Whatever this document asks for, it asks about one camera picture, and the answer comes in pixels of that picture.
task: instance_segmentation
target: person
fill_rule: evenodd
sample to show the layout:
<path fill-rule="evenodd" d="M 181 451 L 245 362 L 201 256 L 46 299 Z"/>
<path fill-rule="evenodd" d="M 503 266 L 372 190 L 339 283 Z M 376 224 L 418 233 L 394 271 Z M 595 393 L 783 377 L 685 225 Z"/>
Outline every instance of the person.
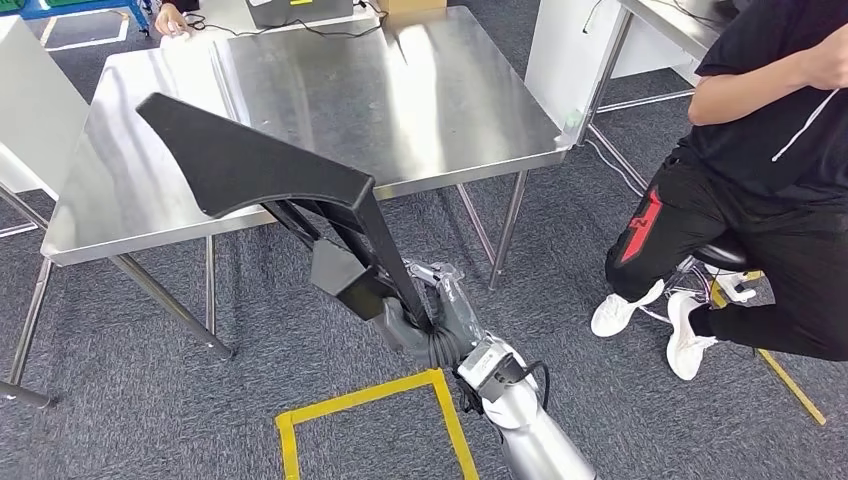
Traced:
<path fill-rule="evenodd" d="M 162 0 L 154 26 L 162 35 L 179 35 L 188 30 L 183 13 L 200 9 L 200 0 Z"/>
<path fill-rule="evenodd" d="M 710 48 L 693 127 L 610 248 L 613 294 L 592 331 L 621 332 L 663 279 L 731 231 L 766 274 L 773 305 L 668 301 L 666 356 L 684 380 L 717 341 L 848 360 L 848 3 L 754 0 Z"/>

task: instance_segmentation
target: stool seat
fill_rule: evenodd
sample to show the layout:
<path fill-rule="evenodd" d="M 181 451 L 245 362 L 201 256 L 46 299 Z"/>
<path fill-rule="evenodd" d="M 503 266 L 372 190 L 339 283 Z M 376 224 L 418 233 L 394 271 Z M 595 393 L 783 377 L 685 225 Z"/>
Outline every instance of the stool seat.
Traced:
<path fill-rule="evenodd" d="M 748 253 L 742 244 L 729 230 L 718 238 L 695 250 L 692 256 L 721 270 L 731 272 L 746 272 L 755 270 L 748 259 Z"/>

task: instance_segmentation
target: sleeve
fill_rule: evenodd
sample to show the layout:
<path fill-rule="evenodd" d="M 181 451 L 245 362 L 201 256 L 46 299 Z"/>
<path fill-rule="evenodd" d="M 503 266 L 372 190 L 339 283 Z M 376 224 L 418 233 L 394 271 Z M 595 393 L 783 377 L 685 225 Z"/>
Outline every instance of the sleeve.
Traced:
<path fill-rule="evenodd" d="M 162 0 L 162 3 L 170 3 L 177 7 L 180 13 L 200 10 L 200 0 Z"/>
<path fill-rule="evenodd" d="M 695 73 L 702 77 L 738 75 L 779 60 L 798 3 L 754 0 L 719 36 Z"/>

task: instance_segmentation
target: drawstring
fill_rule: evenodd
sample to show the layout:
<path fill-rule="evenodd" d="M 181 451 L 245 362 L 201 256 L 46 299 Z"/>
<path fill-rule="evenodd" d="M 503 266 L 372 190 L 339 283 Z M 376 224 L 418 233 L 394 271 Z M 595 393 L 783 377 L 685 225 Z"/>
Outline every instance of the drawstring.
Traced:
<path fill-rule="evenodd" d="M 789 143 L 787 143 L 783 148 L 781 148 L 780 151 L 777 152 L 777 154 L 775 154 L 775 156 L 771 157 L 772 162 L 776 162 L 777 159 L 782 157 L 783 154 L 786 153 L 787 150 L 789 150 L 789 147 L 791 147 L 795 143 L 795 140 L 798 140 L 798 138 L 801 135 L 803 135 L 804 132 L 806 132 L 808 128 L 810 128 L 810 125 L 813 124 L 813 121 L 815 121 L 816 117 L 819 116 L 819 114 L 822 112 L 822 110 L 824 110 L 824 107 L 826 107 L 828 102 L 830 102 L 830 99 L 833 98 L 833 96 L 836 95 L 836 93 L 839 92 L 839 90 L 840 89 L 837 88 L 836 90 L 830 92 L 830 95 L 828 95 L 827 98 L 825 98 L 824 101 L 821 103 L 821 105 L 819 105 L 813 111 L 813 113 L 810 115 L 810 118 L 807 119 L 807 123 L 805 123 L 804 126 L 801 127 L 801 130 L 798 130 L 798 132 L 792 137 L 792 139 L 789 140 Z"/>

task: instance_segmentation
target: stool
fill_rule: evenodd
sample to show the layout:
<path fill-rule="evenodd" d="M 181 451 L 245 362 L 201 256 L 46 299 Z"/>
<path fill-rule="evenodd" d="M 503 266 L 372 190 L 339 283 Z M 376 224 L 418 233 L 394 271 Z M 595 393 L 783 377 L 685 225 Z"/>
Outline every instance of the stool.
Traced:
<path fill-rule="evenodd" d="M 692 291 L 702 296 L 705 302 L 710 301 L 711 281 L 698 270 L 696 262 L 704 264 L 707 272 L 715 279 L 715 283 L 721 287 L 732 302 L 745 303 L 757 294 L 752 289 L 739 288 L 743 282 L 751 280 L 748 272 L 758 270 L 758 268 L 750 261 L 748 253 L 742 247 L 742 243 L 739 242 L 736 235 L 728 230 L 710 243 L 695 250 L 690 257 L 677 266 L 677 269 L 665 282 L 663 293 L 667 297 L 678 291 Z M 680 283 L 689 274 L 694 274 L 701 280 L 704 286 L 703 290 L 692 290 L 680 286 Z M 668 319 L 664 316 L 651 312 L 645 307 L 639 307 L 639 309 L 651 317 L 668 322 Z"/>

